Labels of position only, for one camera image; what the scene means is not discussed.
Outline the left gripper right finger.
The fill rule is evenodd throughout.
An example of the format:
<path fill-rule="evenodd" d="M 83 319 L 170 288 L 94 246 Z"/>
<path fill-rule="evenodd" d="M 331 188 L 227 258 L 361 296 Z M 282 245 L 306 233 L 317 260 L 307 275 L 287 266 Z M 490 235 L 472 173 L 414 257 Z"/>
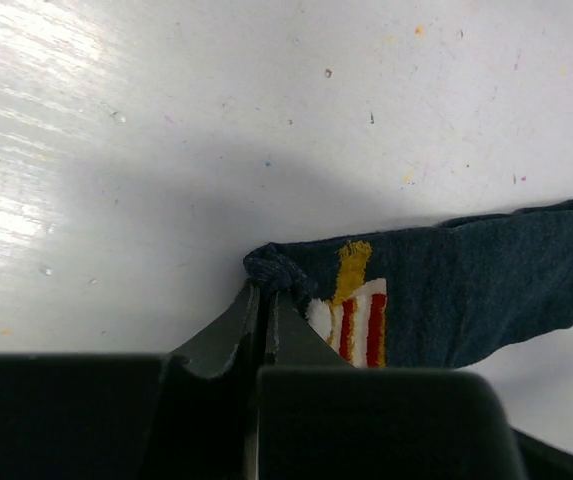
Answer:
<path fill-rule="evenodd" d="M 522 479 L 500 402 L 481 377 L 358 369 L 286 294 L 269 304 L 258 374 L 262 479 Z"/>

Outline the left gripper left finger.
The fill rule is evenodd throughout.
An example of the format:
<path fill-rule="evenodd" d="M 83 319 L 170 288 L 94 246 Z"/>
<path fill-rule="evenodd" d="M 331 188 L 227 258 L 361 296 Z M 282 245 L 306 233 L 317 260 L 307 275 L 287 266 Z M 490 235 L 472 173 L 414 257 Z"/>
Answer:
<path fill-rule="evenodd" d="M 0 354 L 0 479 L 238 479 L 260 293 L 162 354 Z"/>

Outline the navy snowman sock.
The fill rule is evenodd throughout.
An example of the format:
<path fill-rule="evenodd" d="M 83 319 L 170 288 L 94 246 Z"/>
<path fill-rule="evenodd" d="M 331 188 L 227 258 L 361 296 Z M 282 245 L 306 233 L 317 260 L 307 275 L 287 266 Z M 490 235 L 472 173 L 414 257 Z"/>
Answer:
<path fill-rule="evenodd" d="M 269 243 L 244 267 L 356 367 L 462 368 L 573 326 L 573 200 Z"/>

